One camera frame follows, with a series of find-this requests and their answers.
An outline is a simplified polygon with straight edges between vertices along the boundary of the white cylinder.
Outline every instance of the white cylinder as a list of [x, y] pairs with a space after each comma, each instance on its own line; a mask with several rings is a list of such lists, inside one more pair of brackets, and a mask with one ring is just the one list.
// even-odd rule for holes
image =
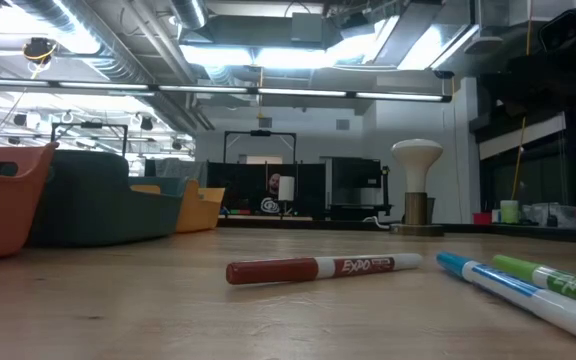
[[293, 201], [295, 199], [295, 178], [292, 176], [282, 176], [279, 178], [279, 201]]
[[426, 174], [444, 152], [443, 147], [431, 140], [412, 139], [396, 143], [391, 152], [406, 170], [406, 192], [426, 192]]

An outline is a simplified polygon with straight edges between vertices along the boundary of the black partition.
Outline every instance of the black partition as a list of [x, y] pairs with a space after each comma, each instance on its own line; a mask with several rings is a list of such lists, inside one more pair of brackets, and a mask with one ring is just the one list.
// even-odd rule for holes
[[295, 178], [296, 215], [323, 218], [326, 206], [326, 167], [324, 164], [224, 164], [208, 163], [208, 187], [225, 187], [223, 206], [248, 210], [254, 215], [275, 213], [268, 199], [276, 201], [270, 189], [273, 176]]

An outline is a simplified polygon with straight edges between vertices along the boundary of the blue marker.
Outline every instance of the blue marker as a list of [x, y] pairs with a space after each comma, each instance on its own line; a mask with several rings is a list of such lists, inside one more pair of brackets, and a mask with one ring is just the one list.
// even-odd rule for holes
[[437, 255], [437, 262], [469, 283], [477, 284], [576, 336], [576, 300], [459, 255], [442, 252]]

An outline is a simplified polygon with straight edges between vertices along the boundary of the wooden table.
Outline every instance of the wooden table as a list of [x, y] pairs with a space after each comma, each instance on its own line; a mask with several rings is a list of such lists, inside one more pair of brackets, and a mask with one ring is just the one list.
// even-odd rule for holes
[[[576, 359], [576, 338], [444, 273], [448, 250], [576, 272], [576, 244], [227, 229], [0, 260], [0, 359]], [[419, 270], [233, 287], [228, 262], [419, 252]]]

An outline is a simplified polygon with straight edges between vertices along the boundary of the green marker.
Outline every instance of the green marker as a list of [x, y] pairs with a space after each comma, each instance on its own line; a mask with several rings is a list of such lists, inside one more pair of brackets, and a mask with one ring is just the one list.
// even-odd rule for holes
[[519, 279], [576, 300], [576, 275], [503, 255], [495, 256], [492, 263]]

